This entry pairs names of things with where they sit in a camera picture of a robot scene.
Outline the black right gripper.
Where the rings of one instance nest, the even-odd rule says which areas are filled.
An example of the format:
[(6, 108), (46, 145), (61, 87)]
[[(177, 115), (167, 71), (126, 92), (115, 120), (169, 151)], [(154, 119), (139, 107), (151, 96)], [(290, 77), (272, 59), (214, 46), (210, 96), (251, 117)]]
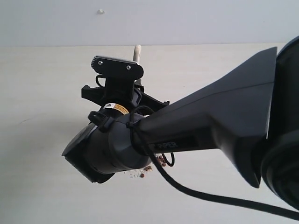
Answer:
[(128, 114), (134, 109), (138, 114), (152, 114), (168, 106), (169, 101), (161, 102), (146, 93), (144, 87), (133, 80), (107, 78), (105, 85), (81, 89), (81, 97), (100, 106), (102, 114)]

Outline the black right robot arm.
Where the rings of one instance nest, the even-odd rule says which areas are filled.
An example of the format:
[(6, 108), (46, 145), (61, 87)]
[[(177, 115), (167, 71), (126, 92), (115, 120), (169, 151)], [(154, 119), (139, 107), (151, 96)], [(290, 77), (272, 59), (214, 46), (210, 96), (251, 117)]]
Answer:
[(299, 206), (299, 40), (260, 51), (212, 84), (170, 103), (144, 92), (134, 61), (95, 56), (104, 86), (81, 96), (100, 106), (63, 157), (91, 182), (140, 169), (157, 154), (221, 150), (246, 182), (264, 181)]

